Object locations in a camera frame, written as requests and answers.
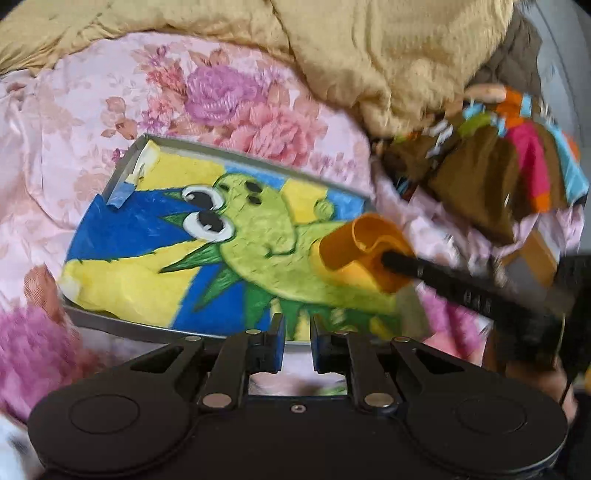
beige fabric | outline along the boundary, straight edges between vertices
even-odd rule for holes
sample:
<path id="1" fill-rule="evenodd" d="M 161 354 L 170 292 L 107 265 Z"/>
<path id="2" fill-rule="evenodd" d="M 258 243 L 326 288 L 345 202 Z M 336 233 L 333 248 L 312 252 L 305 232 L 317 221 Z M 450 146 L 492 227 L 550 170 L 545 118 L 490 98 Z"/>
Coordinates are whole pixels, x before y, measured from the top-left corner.
<path id="1" fill-rule="evenodd" d="M 25 0 L 0 22 L 0 74 L 131 31 L 201 35 L 297 63 L 320 99 L 389 137 L 463 89 L 512 13 L 512 0 Z"/>

metal rivet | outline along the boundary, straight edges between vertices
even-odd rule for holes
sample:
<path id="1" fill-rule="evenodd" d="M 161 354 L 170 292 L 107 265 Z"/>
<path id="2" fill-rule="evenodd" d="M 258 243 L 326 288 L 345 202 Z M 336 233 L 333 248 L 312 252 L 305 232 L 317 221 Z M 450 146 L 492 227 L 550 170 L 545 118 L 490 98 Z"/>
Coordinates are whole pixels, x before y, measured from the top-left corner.
<path id="1" fill-rule="evenodd" d="M 205 395 L 201 402 L 209 408 L 225 408 L 232 403 L 232 397 L 225 393 L 210 393 Z"/>
<path id="2" fill-rule="evenodd" d="M 370 407 L 376 408 L 386 408 L 392 405 L 392 403 L 394 403 L 392 395 L 388 395 L 387 393 L 382 392 L 370 393 L 363 400 Z"/>
<path id="3" fill-rule="evenodd" d="M 293 413 L 304 413 L 306 411 L 306 407 L 304 405 L 292 405 L 290 410 Z"/>

yellow paint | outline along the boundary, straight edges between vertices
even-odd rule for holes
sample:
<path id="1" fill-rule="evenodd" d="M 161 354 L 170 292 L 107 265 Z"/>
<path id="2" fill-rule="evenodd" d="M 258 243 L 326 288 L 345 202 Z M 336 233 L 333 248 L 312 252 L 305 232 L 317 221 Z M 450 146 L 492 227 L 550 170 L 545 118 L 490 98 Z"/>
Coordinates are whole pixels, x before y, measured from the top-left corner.
<path id="1" fill-rule="evenodd" d="M 111 262 L 71 260 L 64 266 L 60 285 L 66 287 L 64 294 L 71 301 L 85 309 L 106 310 L 130 322 L 169 327 L 199 267 L 158 272 L 204 243 L 182 242 Z"/>
<path id="2" fill-rule="evenodd" d="M 372 317 L 369 320 L 369 331 L 382 340 L 390 340 L 395 336 L 395 333 L 385 326 L 379 317 Z"/>
<path id="3" fill-rule="evenodd" d="M 328 187 L 294 179 L 288 179 L 281 188 L 281 193 L 293 214 L 294 223 L 302 224 L 318 220 L 314 213 L 314 205 L 318 200 L 326 198 L 327 192 Z"/>
<path id="4" fill-rule="evenodd" d="M 213 185 L 225 173 L 219 163 L 160 152 L 158 161 L 139 181 L 137 190 L 182 188 L 187 185 Z"/>
<path id="5" fill-rule="evenodd" d="M 148 141 L 146 146 L 139 154 L 138 160 L 134 165 L 133 172 L 128 175 L 125 181 L 137 186 L 139 180 L 144 175 L 147 175 L 150 170 L 152 170 L 152 167 L 158 162 L 159 157 L 160 147 L 153 141 Z"/>
<path id="6" fill-rule="evenodd" d="M 353 325 L 343 325 L 342 327 L 339 328 L 340 332 L 359 332 L 359 329 L 357 327 L 354 327 Z"/>
<path id="7" fill-rule="evenodd" d="M 294 340 L 296 342 L 310 341 L 310 315 L 307 312 L 300 312 L 298 322 L 295 326 Z"/>
<path id="8" fill-rule="evenodd" d="M 272 299 L 269 304 L 269 318 L 273 318 L 273 315 L 276 313 L 283 313 L 281 311 L 281 304 L 278 298 Z"/>

painting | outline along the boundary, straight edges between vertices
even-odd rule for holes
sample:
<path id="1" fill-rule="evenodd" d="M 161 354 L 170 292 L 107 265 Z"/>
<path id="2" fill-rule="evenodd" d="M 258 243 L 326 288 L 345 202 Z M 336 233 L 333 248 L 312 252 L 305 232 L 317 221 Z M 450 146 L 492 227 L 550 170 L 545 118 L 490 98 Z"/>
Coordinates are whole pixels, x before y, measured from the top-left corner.
<path id="1" fill-rule="evenodd" d="M 72 240 L 60 279 L 71 301 L 212 335 L 264 330 L 277 312 L 288 340 L 309 340 L 313 314 L 333 330 L 401 333 L 395 296 L 331 283 L 309 260 L 366 199 L 264 166 L 146 148 L 134 191 L 119 208 L 96 196 Z"/>

brown cloth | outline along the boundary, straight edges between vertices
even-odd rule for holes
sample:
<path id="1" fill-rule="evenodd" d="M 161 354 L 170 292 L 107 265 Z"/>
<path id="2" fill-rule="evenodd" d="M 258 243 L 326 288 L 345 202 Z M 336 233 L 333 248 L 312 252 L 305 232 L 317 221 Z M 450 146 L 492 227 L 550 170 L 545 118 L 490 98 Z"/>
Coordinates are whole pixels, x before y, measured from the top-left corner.
<path id="1" fill-rule="evenodd" d="M 535 99 L 533 111 L 540 111 Z M 445 122 L 453 127 L 453 133 L 440 142 L 437 151 L 432 149 L 439 133 L 434 133 L 432 127 L 415 138 L 393 142 L 382 159 L 384 170 L 395 183 L 404 178 L 421 185 L 447 211 L 468 220 L 493 243 L 513 243 L 515 222 L 536 212 L 515 145 L 499 137 L 497 127 L 492 125 L 481 126 L 473 133 L 465 129 L 462 113 Z M 535 122 L 531 125 L 544 149 L 550 208 L 566 208 L 554 138 L 543 126 Z"/>
<path id="2" fill-rule="evenodd" d="M 470 85 L 502 83 L 518 92 L 542 97 L 538 54 L 542 39 L 535 26 L 515 9 L 505 39 L 485 62 Z"/>

